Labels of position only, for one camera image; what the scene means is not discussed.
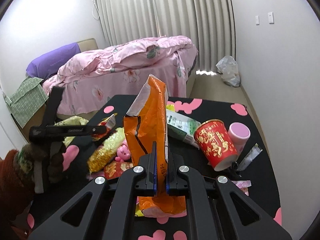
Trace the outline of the left hand brown sleeve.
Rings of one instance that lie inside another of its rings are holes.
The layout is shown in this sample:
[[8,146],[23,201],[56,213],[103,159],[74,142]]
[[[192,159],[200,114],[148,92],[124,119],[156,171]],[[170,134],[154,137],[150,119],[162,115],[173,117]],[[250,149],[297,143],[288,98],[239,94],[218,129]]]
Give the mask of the left hand brown sleeve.
[[31,233],[14,221],[34,198],[34,163],[45,157],[44,150],[26,144],[20,151],[10,150],[1,160],[1,239],[27,239]]

